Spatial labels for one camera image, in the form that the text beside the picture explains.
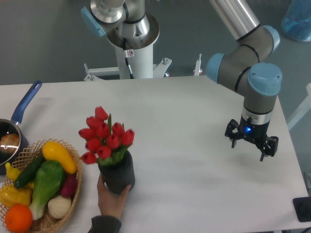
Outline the dark grey sleeved forearm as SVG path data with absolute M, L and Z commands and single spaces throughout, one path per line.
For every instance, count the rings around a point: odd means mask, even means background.
M 88 233 L 118 233 L 121 221 L 113 216 L 95 216 L 91 219 Z

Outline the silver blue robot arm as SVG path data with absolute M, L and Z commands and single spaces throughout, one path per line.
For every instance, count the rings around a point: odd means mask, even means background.
M 268 57 L 279 45 L 278 32 L 262 26 L 243 0 L 211 2 L 238 42 L 229 55 L 217 53 L 208 61 L 206 75 L 243 96 L 240 121 L 231 120 L 225 136 L 233 145 L 240 139 L 254 144 L 262 157 L 274 156 L 278 138 L 267 130 L 281 88 L 281 70 Z M 81 17 L 97 36 L 106 36 L 114 46 L 121 79 L 159 78 L 153 64 L 153 45 L 159 37 L 157 20 L 145 11 L 142 0 L 93 0 Z

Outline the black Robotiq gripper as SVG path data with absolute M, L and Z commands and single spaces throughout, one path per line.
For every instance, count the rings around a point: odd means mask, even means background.
M 260 147 L 260 161 L 262 162 L 264 157 L 274 157 L 278 148 L 279 138 L 267 136 L 269 123 L 269 114 L 242 114 L 240 124 L 234 119 L 230 120 L 225 130 L 225 136 L 231 141 L 232 148 L 240 139 Z

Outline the person's bare hand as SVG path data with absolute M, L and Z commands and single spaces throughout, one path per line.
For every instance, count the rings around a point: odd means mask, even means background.
M 127 185 L 122 190 L 120 195 L 115 196 L 107 189 L 104 183 L 105 180 L 100 174 L 97 182 L 97 192 L 98 207 L 100 209 L 101 215 L 112 216 L 120 220 L 124 211 L 127 196 L 131 189 L 131 185 Z

